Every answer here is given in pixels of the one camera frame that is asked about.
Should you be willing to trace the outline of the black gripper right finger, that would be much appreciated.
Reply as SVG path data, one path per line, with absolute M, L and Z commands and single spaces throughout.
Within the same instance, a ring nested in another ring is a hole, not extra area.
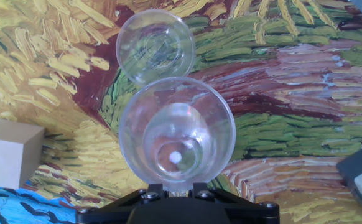
M 215 223 L 280 224 L 280 208 L 274 202 L 252 203 L 206 183 L 193 184 L 193 199 L 202 203 L 202 210 Z

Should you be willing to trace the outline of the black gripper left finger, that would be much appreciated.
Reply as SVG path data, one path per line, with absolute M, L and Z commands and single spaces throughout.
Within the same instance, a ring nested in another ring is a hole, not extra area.
M 101 208 L 83 208 L 76 211 L 76 223 L 126 223 L 132 211 L 142 205 L 163 199 L 163 185 L 149 184 Z

